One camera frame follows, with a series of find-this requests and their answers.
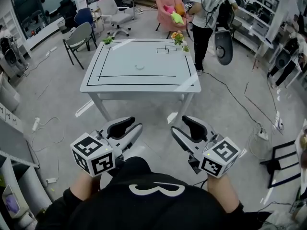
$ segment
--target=white number 3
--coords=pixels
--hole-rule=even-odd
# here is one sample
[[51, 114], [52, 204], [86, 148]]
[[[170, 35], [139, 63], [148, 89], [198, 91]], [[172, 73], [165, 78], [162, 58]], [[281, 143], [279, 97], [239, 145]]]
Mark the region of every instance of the white number 3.
[[139, 195], [139, 196], [145, 196], [145, 195], [149, 195], [149, 194], [153, 194], [157, 191], [160, 191], [161, 193], [163, 193], [164, 195], [166, 196], [169, 196], [169, 197], [176, 197], [180, 194], [183, 193], [185, 187], [183, 185], [177, 185], [177, 184], [171, 184], [171, 183], [163, 183], [163, 182], [154, 182], [154, 183], [157, 183], [157, 184], [165, 184], [165, 185], [173, 185], [173, 186], [177, 186], [178, 189], [176, 191], [168, 191], [160, 186], [156, 186], [154, 188], [151, 188], [151, 189], [147, 189], [147, 190], [140, 190], [140, 189], [137, 189], [137, 184], [132, 184], [132, 185], [129, 185], [129, 189], [136, 195]]

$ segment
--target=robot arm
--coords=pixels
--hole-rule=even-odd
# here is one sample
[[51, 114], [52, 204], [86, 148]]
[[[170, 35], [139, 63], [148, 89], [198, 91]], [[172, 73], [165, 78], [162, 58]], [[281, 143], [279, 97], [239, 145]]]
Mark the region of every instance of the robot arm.
[[71, 150], [77, 165], [92, 177], [117, 169], [124, 163], [122, 153], [142, 133], [142, 124], [131, 127], [134, 121], [134, 117], [119, 118], [104, 124], [101, 132], [94, 130], [90, 135], [85, 133], [75, 140]]
[[190, 136], [177, 127], [171, 127], [174, 139], [189, 153], [188, 163], [198, 174], [205, 170], [220, 178], [235, 163], [240, 149], [228, 138], [216, 134], [213, 128], [202, 120], [183, 116], [183, 122], [190, 129]]

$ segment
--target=pink chair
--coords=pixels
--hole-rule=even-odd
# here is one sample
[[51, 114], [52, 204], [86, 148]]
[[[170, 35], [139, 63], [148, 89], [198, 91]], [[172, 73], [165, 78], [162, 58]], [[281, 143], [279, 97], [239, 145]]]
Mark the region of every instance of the pink chair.
[[185, 6], [182, 0], [155, 0], [155, 1], [158, 7], [158, 18], [157, 19], [159, 22], [159, 25], [156, 31], [158, 31], [160, 24], [162, 24], [162, 26], [165, 27], [165, 29], [169, 31], [167, 35], [167, 38], [168, 38], [171, 32], [178, 31], [178, 30], [181, 30], [181, 31], [186, 30], [187, 28], [186, 23], [189, 23], [191, 21], [191, 18], [187, 13], [185, 13], [182, 16], [182, 20], [184, 22], [184, 25], [183, 25], [180, 23], [175, 23], [172, 20], [171, 15], [168, 12], [166, 12], [165, 9], [163, 8], [164, 5], [175, 6], [176, 4], [181, 3], [183, 8], [185, 9]]

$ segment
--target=white office chair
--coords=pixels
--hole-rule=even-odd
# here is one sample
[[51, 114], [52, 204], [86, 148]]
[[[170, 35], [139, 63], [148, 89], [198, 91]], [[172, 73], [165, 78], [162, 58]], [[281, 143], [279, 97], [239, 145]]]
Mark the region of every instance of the white office chair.
[[113, 33], [112, 37], [115, 37], [115, 35], [118, 32], [124, 32], [126, 36], [129, 36], [129, 32], [124, 28], [120, 28], [120, 25], [132, 20], [133, 16], [128, 13], [122, 13], [118, 10], [118, 9], [129, 9], [129, 7], [118, 7], [114, 0], [99, 0], [97, 2], [97, 5], [100, 8], [103, 22], [117, 26], [116, 29], [108, 31], [107, 32], [108, 35]]

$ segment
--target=potted plant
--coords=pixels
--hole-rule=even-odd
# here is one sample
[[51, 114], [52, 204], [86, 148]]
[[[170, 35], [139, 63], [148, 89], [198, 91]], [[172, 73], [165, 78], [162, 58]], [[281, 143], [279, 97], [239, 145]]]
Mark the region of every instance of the potted plant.
[[174, 40], [174, 44], [176, 48], [181, 48], [181, 44], [183, 43], [183, 39], [184, 39], [181, 31], [173, 32], [173, 34], [171, 35], [171, 38]]
[[113, 38], [111, 36], [108, 36], [105, 39], [102, 39], [102, 41], [105, 43], [107, 48], [111, 47], [111, 43], [113, 42]]
[[190, 55], [190, 48], [188, 45], [184, 44], [182, 46], [183, 55], [189, 56]]

